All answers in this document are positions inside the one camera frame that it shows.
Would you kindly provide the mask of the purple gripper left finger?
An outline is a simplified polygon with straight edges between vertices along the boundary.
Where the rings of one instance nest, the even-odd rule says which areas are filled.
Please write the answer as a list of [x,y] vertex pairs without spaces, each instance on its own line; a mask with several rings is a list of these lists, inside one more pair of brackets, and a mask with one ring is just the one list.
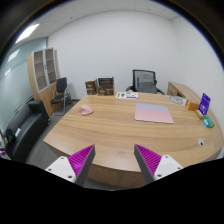
[[46,171],[77,185],[84,185],[95,157],[95,145],[90,145],[68,157],[60,156]]

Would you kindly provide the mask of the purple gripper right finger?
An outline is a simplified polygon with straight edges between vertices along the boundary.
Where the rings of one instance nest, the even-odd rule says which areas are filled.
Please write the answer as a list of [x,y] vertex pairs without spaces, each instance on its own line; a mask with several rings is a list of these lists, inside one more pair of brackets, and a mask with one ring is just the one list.
[[182,169],[170,155],[159,155],[141,145],[134,145],[134,155],[143,175],[144,183],[149,184]]

